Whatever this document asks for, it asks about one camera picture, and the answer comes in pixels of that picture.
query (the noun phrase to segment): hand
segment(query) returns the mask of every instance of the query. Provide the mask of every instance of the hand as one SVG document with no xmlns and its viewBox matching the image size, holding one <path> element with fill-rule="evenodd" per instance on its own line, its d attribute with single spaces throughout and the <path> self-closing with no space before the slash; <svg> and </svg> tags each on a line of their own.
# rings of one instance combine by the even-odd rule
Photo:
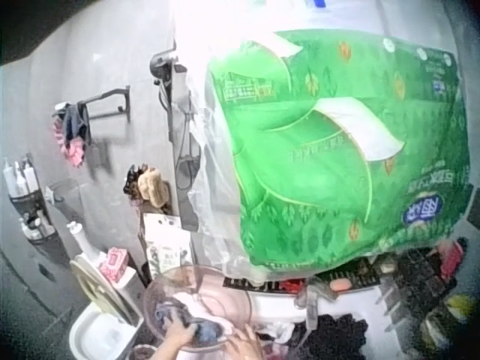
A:
<svg viewBox="0 0 480 360">
<path fill-rule="evenodd" d="M 254 330 L 249 325 L 245 325 L 247 334 L 234 330 L 236 336 L 227 337 L 225 352 L 232 360 L 262 360 L 263 351 Z"/>
<path fill-rule="evenodd" d="M 190 326 L 185 328 L 183 326 L 183 322 L 180 320 L 177 310 L 173 309 L 171 311 L 171 314 L 172 321 L 170 322 L 168 319 L 166 319 L 165 321 L 165 341 L 175 347 L 178 347 L 178 349 L 181 349 L 194 339 L 194 335 L 197 331 L 198 325 L 190 324 Z"/>
</svg>

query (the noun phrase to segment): blue cloth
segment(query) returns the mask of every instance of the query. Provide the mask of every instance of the blue cloth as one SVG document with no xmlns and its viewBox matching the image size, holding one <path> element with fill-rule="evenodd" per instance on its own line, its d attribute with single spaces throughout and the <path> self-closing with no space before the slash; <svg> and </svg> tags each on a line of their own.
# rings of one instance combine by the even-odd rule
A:
<svg viewBox="0 0 480 360">
<path fill-rule="evenodd" d="M 313 0 L 313 2 L 315 3 L 315 6 L 318 8 L 326 7 L 325 0 Z"/>
<path fill-rule="evenodd" d="M 216 322 L 192 317 L 187 308 L 180 301 L 166 301 L 157 304 L 155 318 L 158 321 L 158 328 L 167 332 L 165 319 L 172 321 L 172 311 L 176 310 L 183 326 L 198 324 L 198 329 L 193 337 L 192 347 L 211 347 L 217 344 L 218 338 L 222 336 L 224 330 Z"/>
</svg>

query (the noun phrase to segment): black rack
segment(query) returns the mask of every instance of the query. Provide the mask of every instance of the black rack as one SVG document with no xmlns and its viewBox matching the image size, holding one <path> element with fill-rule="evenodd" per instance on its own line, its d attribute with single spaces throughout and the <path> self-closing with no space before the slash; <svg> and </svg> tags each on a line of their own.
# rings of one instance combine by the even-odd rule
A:
<svg viewBox="0 0 480 360">
<path fill-rule="evenodd" d="M 130 86 L 127 85 L 125 88 L 114 88 L 113 90 L 104 92 L 103 94 L 97 95 L 97 96 L 92 96 L 89 97 L 88 99 L 81 100 L 79 101 L 80 103 L 84 104 L 89 104 L 93 103 L 94 101 L 99 101 L 103 100 L 104 98 L 109 98 L 112 95 L 123 95 L 125 96 L 125 107 L 123 106 L 118 106 L 118 113 L 125 114 L 127 116 L 127 122 L 130 123 Z M 106 114 L 101 114 L 101 115 L 93 115 L 90 116 L 90 119 L 98 119 L 98 118 L 104 118 L 106 116 L 113 116 L 117 112 L 108 112 Z M 58 115 L 58 112 L 54 112 L 52 116 Z"/>
</svg>

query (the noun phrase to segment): toilet lid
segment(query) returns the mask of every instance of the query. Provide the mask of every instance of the toilet lid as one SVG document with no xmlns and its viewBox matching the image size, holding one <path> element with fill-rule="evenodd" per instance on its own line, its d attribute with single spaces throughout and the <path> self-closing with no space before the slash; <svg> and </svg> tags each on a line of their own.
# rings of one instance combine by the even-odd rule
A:
<svg viewBox="0 0 480 360">
<path fill-rule="evenodd" d="M 117 316 L 128 324 L 134 323 L 130 311 L 115 289 L 102 278 L 103 275 L 88 260 L 77 256 L 75 260 L 70 261 L 70 266 L 83 292 L 103 312 Z"/>
</svg>

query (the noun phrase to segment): pink towel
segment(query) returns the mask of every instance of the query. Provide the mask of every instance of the pink towel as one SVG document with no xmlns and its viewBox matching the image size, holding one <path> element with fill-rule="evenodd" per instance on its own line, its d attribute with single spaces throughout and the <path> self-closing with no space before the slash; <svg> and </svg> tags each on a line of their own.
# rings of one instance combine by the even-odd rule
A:
<svg viewBox="0 0 480 360">
<path fill-rule="evenodd" d="M 80 167 L 83 163 L 84 155 L 84 146 L 85 143 L 81 137 L 76 137 L 70 141 L 70 147 L 65 146 L 65 138 L 62 131 L 62 120 L 57 117 L 53 123 L 53 135 L 57 144 L 60 146 L 60 152 L 65 156 L 65 158 L 74 166 Z"/>
</svg>

